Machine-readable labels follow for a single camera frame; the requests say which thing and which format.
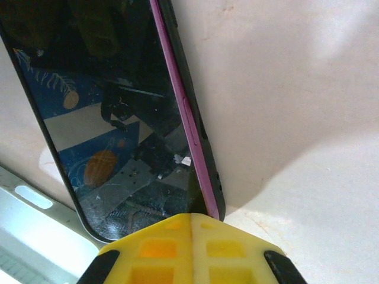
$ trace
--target white surface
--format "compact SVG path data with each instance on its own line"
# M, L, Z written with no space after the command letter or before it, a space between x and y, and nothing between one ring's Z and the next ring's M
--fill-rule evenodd
M98 249L3 188L0 188L0 200L0 250L51 283L75 284Z
M0 281L1 283L7 283L7 284L20 284L19 281L16 281L14 278L7 275L5 272L0 270Z
M173 0L229 206L309 283L376 283L379 3ZM0 47L0 160L68 201Z

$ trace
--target phone screen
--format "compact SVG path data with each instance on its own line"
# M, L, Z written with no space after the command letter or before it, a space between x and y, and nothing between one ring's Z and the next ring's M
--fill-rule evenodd
M206 213L148 0L4 0L0 21L90 233Z

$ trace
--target black rubber pad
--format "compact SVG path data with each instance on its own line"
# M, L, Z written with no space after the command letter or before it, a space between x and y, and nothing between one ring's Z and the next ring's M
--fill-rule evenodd
M279 284L307 284L288 257L270 250L264 255Z
M119 255L119 251L110 250L97 256L77 284L103 284Z

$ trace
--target orange planet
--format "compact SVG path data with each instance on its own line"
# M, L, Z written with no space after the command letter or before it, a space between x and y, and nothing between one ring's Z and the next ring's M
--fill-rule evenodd
M79 103L79 95L75 91L70 91L63 101L63 107L65 109L72 109L76 107Z
M117 157L112 151L95 153L85 166L84 183L93 188L103 185L112 174L116 163Z

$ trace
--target pink phone edge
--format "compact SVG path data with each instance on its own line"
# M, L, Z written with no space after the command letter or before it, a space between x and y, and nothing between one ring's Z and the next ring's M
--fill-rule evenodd
M209 216L219 220L219 209L214 197L211 180L209 178L208 169L205 163L204 153L201 148L200 137L196 128L194 116L185 95L184 86L179 74L178 66L175 61L174 52L169 41L168 32L163 21L158 0L150 0L150 4L152 7L156 27L158 29L160 42L162 44L163 53L165 55L170 79L174 88L176 101L179 106L179 112L183 121L185 135L190 147L189 150L192 155L192 161L194 162L195 171L197 173L200 188L203 193L205 205L207 207Z

